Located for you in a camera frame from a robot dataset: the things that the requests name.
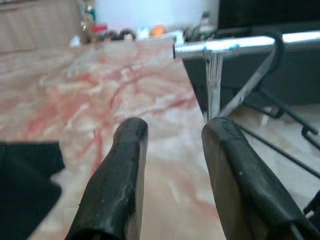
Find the marble countertop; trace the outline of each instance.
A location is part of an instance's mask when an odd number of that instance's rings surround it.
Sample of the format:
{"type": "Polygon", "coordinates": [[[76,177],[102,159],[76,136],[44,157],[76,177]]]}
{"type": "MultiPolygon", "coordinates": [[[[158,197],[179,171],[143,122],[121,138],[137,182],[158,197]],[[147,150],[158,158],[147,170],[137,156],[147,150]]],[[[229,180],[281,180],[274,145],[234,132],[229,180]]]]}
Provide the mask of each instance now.
{"type": "Polygon", "coordinates": [[[204,159],[196,96],[172,42],[116,42],[0,56],[0,140],[59,140],[55,207],[30,237],[62,240],[128,117],[149,126],[141,239],[225,239],[204,159]]]}

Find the black rubber grip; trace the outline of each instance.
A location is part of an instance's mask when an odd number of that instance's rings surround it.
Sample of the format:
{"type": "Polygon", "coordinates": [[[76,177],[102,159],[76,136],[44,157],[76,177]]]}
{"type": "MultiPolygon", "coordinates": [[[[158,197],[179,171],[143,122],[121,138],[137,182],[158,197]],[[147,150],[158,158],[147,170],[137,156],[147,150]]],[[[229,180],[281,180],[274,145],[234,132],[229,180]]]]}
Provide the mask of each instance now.
{"type": "Polygon", "coordinates": [[[305,239],[318,239],[318,231],[231,119],[206,124],[202,144],[227,240],[293,239],[292,224],[305,239]]]}
{"type": "Polygon", "coordinates": [[[129,118],[117,128],[108,155],[86,186],[67,240],[140,239],[147,145],[148,125],[142,119],[129,118]]]}

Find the black cloth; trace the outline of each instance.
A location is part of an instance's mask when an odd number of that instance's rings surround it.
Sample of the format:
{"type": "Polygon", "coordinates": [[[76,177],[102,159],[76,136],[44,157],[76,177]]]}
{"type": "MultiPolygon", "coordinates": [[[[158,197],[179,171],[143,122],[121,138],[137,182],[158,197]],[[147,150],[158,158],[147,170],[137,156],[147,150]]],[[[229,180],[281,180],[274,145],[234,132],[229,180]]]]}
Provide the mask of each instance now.
{"type": "Polygon", "coordinates": [[[25,240],[55,205],[64,168],[57,142],[0,143],[0,239],[25,240]]]}
{"type": "Polygon", "coordinates": [[[309,220],[320,232],[320,212],[317,212],[314,215],[312,215],[309,218],[309,220]]]}

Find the white wall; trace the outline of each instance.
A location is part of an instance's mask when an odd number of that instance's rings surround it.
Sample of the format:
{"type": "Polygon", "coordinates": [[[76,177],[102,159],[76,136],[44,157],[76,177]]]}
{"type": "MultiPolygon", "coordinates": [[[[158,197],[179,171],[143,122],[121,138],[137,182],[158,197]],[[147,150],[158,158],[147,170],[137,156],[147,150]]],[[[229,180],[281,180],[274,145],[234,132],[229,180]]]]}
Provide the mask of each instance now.
{"type": "Polygon", "coordinates": [[[196,25],[204,11],[210,11],[217,24],[218,5],[219,0],[95,0],[97,22],[117,31],[157,24],[196,25]]]}

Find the orange object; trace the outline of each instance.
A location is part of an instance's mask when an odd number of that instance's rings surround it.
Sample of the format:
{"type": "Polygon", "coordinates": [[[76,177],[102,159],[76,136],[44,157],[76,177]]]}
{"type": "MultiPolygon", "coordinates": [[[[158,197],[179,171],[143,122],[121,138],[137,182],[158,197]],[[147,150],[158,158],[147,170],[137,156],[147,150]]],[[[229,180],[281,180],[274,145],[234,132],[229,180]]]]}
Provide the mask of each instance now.
{"type": "Polygon", "coordinates": [[[151,36],[161,36],[167,32],[167,29],[163,25],[156,25],[152,30],[151,30],[151,36]]]}

